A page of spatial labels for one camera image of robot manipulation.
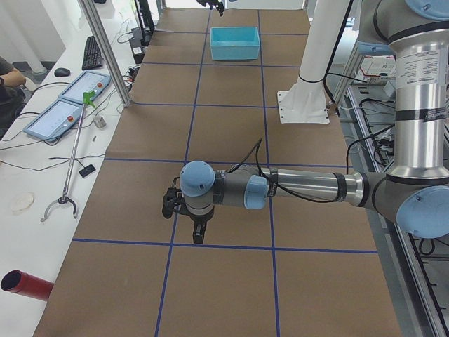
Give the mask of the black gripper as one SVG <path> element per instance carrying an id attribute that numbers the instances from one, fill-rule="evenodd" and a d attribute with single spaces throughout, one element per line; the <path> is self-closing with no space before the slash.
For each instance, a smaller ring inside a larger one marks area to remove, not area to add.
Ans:
<path id="1" fill-rule="evenodd" d="M 163 196 L 162 215 L 164 218 L 171 218 L 174 213 L 185 216 L 189 215 L 181 189 L 177 187 L 177 181 L 179 179 L 179 177 L 174 177 L 171 186 Z"/>

